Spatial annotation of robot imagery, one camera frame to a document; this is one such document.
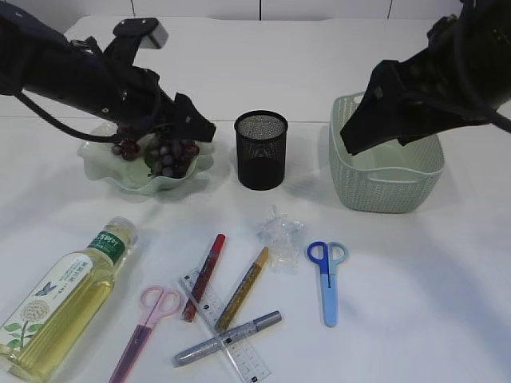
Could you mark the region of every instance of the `bottle label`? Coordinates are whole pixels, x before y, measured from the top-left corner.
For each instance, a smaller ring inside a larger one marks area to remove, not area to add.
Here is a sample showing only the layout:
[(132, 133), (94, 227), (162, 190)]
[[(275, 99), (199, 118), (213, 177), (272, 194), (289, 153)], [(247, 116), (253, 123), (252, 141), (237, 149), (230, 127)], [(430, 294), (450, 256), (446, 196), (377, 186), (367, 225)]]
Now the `bottle label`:
[(82, 253), (58, 261), (0, 328), (0, 344), (21, 351), (90, 272), (92, 260)]
[(112, 259), (114, 265), (125, 252), (126, 248), (124, 243), (118, 237), (112, 233), (108, 233), (107, 231), (102, 231), (99, 233), (97, 237), (90, 243), (89, 247), (98, 249), (99, 251), (107, 254), (108, 257)]

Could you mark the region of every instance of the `plastic bottle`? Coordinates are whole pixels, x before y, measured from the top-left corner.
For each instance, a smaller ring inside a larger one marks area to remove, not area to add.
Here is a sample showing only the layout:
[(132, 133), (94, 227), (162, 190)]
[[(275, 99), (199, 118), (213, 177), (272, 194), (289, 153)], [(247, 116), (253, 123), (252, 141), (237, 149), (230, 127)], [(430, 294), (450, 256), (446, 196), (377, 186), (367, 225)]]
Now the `plastic bottle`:
[(0, 327), (0, 368), (48, 381), (113, 289), (136, 228), (115, 217), (82, 251), (60, 258)]

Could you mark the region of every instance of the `yellow liquid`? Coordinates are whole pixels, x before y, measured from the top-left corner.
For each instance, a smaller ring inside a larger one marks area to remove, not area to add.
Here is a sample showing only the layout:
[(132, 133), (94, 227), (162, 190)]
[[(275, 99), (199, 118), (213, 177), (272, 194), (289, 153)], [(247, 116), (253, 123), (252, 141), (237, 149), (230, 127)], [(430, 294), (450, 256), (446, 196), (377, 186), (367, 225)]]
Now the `yellow liquid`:
[(66, 255), (60, 261), (69, 259), (67, 257), (76, 258), (79, 253), (89, 256), (92, 269), (30, 343), (21, 352), (0, 345), (0, 365), (10, 365), (8, 370), (13, 375), (26, 381), (48, 381), (113, 289), (113, 264), (101, 251), (88, 248)]

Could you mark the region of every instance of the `black mesh pen holder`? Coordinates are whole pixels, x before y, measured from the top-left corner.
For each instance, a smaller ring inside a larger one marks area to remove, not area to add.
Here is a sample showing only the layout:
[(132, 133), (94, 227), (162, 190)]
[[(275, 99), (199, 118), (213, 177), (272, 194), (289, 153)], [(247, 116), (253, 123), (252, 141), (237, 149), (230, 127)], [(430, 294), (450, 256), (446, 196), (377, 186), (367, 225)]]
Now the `black mesh pen holder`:
[(287, 121), (278, 113), (255, 110), (238, 117), (238, 180), (252, 190), (279, 186), (286, 167)]

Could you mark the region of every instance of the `fruit bowl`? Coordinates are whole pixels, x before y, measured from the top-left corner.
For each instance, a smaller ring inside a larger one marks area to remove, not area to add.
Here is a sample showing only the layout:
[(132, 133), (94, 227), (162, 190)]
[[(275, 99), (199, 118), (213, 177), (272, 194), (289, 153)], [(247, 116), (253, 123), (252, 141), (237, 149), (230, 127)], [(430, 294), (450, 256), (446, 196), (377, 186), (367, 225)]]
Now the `fruit bowl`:
[[(95, 128), (92, 134), (111, 136), (116, 131), (117, 126), (115, 124), (105, 122)], [(141, 153), (144, 153), (151, 138), (151, 135), (147, 135), (138, 141), (141, 146)], [(196, 169), (197, 159), (202, 153), (201, 143), (197, 142), (196, 144), (199, 146), (200, 154), (193, 158), (182, 178), (153, 176), (151, 169), (145, 163), (144, 156), (140, 155), (133, 161), (123, 160), (120, 156), (112, 154), (112, 144), (86, 141), (80, 145), (77, 154), (83, 159), (87, 179), (92, 181), (105, 180), (125, 192), (151, 195), (159, 190), (173, 189), (192, 176)]]

